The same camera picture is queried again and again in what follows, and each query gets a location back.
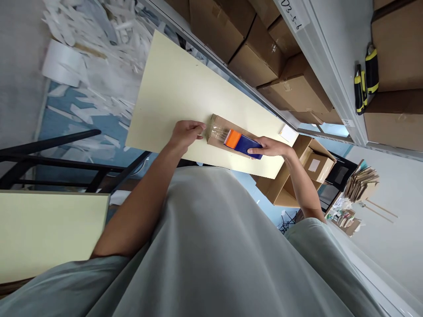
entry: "light gray shirt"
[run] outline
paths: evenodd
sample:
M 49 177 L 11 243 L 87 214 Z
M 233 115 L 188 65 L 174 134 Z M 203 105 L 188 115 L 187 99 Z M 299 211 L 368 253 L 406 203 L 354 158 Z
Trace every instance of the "light gray shirt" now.
M 177 169 L 132 259 L 66 263 L 0 301 L 8 317 L 354 315 L 383 313 L 327 226 L 309 218 L 283 236 L 218 167 Z

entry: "metal shelf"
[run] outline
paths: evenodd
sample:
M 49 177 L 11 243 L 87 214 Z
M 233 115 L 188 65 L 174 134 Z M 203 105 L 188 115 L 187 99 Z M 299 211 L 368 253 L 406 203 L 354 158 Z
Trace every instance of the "metal shelf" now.
M 325 139 L 382 151 L 408 159 L 423 161 L 423 153 L 369 142 L 364 117 L 356 114 L 354 105 L 353 78 L 356 64 L 364 69 L 365 51 L 371 41 L 372 0 L 289 0 L 298 17 L 307 25 L 291 32 L 315 72 L 340 118 L 346 120 L 348 137 L 323 132 L 299 129 L 300 122 L 289 112 L 280 111 L 258 91 L 232 73 L 227 65 L 205 46 L 192 32 L 185 19 L 164 0 L 139 0 L 161 21 L 183 37 L 217 67 L 228 74 L 241 89 L 256 98 L 264 107 L 300 133 Z M 288 21 L 291 14 L 286 12 L 288 0 L 274 0 L 283 18 Z

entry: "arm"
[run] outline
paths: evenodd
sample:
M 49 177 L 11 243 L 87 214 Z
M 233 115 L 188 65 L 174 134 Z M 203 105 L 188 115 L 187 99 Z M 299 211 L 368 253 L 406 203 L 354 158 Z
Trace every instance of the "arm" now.
M 252 148 L 248 150 L 251 154 L 263 154 L 267 156 L 281 155 L 285 159 L 291 174 L 295 197 L 306 218 L 317 218 L 326 223 L 325 217 L 320 207 L 319 195 L 310 177 L 302 166 L 295 151 L 282 142 L 262 136 L 255 139 L 263 148 Z
M 196 121 L 176 123 L 171 140 L 154 160 L 99 238 L 91 258 L 134 256 L 150 239 L 160 216 L 173 173 L 181 157 L 206 125 Z

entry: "yellow black screwdriver handle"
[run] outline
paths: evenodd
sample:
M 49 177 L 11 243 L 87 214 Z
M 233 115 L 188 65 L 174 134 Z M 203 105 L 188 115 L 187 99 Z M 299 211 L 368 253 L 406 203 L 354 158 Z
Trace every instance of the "yellow black screwdriver handle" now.
M 367 106 L 367 86 L 366 86 L 366 73 L 364 70 L 361 71 L 361 91 L 363 92 L 363 104 Z
M 363 90 L 361 87 L 361 74 L 354 77 L 354 93 L 356 95 L 356 109 L 357 114 L 362 115 L 364 113 L 363 103 Z
M 368 94 L 375 94 L 379 88 L 379 64 L 376 49 L 366 56 L 366 81 Z

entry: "wooden stick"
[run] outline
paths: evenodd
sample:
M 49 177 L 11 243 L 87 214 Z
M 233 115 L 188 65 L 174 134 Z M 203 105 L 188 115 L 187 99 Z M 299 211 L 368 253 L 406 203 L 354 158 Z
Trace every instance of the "wooden stick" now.
M 393 223 L 393 221 L 392 221 L 392 220 L 390 220 L 390 219 L 386 218 L 385 216 L 383 216 L 383 215 L 381 215 L 380 213 L 378 213 L 378 212 L 374 211 L 373 209 L 371 209 L 371 208 L 367 207 L 366 205 L 364 205 L 364 207 L 366 207 L 367 209 L 369 209 L 369 210 L 373 211 L 375 214 L 377 214 L 377 215 L 381 216 L 382 218 L 385 218 L 387 221 L 389 221 L 389 222 L 392 222 L 392 223 Z
M 386 210 L 386 209 L 385 209 L 385 208 L 383 208 L 383 207 L 380 207 L 378 204 L 376 204 L 376 203 L 374 203 L 374 202 L 372 202 L 372 201 L 370 201 L 370 200 L 368 200 L 368 199 L 366 199 L 366 200 L 367 200 L 369 203 L 372 203 L 373 205 L 375 205 L 376 207 L 378 207 L 378 208 L 380 208 L 380 209 L 382 209 L 382 210 L 386 211 L 387 213 L 389 213 L 389 214 L 393 215 L 394 217 L 399 218 L 396 214 L 391 213 L 390 211 Z

